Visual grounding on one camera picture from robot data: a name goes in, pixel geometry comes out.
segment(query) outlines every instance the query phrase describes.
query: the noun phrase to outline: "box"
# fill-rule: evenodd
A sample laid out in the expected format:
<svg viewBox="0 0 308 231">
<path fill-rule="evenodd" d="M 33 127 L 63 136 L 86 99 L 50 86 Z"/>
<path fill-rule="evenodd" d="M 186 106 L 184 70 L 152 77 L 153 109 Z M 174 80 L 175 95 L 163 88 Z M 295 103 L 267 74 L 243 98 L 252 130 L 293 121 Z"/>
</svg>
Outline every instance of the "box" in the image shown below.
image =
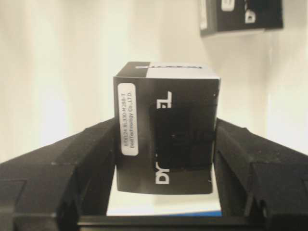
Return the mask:
<svg viewBox="0 0 308 231">
<path fill-rule="evenodd" d="M 199 0 L 202 36 L 283 28 L 281 0 Z"/>
<path fill-rule="evenodd" d="M 212 192 L 219 85 L 205 65 L 126 64 L 114 77 L 118 190 Z"/>
</svg>

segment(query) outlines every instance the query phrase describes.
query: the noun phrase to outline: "blue strip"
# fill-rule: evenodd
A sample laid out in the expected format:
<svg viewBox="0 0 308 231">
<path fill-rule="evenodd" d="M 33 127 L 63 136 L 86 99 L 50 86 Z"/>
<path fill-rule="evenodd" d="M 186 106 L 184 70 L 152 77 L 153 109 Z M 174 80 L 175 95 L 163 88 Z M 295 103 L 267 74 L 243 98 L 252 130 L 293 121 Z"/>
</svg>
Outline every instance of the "blue strip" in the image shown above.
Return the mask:
<svg viewBox="0 0 308 231">
<path fill-rule="evenodd" d="M 221 211 L 208 211 L 208 212 L 197 212 L 197 213 L 180 213 L 170 214 L 169 216 L 184 216 L 184 217 L 221 217 Z"/>
</svg>

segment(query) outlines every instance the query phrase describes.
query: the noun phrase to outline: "white background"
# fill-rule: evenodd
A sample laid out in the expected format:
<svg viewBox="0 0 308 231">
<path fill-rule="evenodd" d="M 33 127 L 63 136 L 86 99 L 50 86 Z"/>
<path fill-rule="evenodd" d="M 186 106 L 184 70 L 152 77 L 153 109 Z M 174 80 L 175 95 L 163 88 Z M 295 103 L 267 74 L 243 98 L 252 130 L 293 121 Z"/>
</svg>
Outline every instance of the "white background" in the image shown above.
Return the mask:
<svg viewBox="0 0 308 231">
<path fill-rule="evenodd" d="M 307 154 L 308 7 L 283 3 L 284 30 L 201 38 L 193 0 L 1 0 L 0 162 L 111 118 L 128 61 L 208 64 L 220 118 Z M 113 188 L 110 214 L 217 209 L 215 198 Z"/>
</svg>

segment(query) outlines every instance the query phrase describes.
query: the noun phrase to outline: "black box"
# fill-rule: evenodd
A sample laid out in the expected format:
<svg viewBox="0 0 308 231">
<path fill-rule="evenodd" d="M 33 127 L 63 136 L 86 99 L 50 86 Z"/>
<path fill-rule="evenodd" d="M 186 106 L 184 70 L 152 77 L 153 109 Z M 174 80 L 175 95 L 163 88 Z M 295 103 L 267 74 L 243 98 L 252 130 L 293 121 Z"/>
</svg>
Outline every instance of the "black box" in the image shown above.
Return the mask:
<svg viewBox="0 0 308 231">
<path fill-rule="evenodd" d="M 127 63 L 114 77 L 118 190 L 212 192 L 219 85 L 204 65 Z"/>
<path fill-rule="evenodd" d="M 201 35 L 283 28 L 281 0 L 200 0 Z"/>
</svg>

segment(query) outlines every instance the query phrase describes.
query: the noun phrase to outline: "product box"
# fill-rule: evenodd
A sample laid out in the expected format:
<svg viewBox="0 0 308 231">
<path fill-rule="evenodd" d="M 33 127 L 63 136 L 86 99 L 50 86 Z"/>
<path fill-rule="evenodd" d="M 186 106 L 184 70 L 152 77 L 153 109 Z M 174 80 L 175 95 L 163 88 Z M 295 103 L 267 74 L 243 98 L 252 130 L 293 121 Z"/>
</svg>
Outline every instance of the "product box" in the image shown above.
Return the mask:
<svg viewBox="0 0 308 231">
<path fill-rule="evenodd" d="M 283 28 L 282 0 L 199 0 L 202 36 Z"/>
<path fill-rule="evenodd" d="M 119 191 L 212 192 L 219 85 L 205 65 L 126 64 L 114 77 Z"/>
</svg>

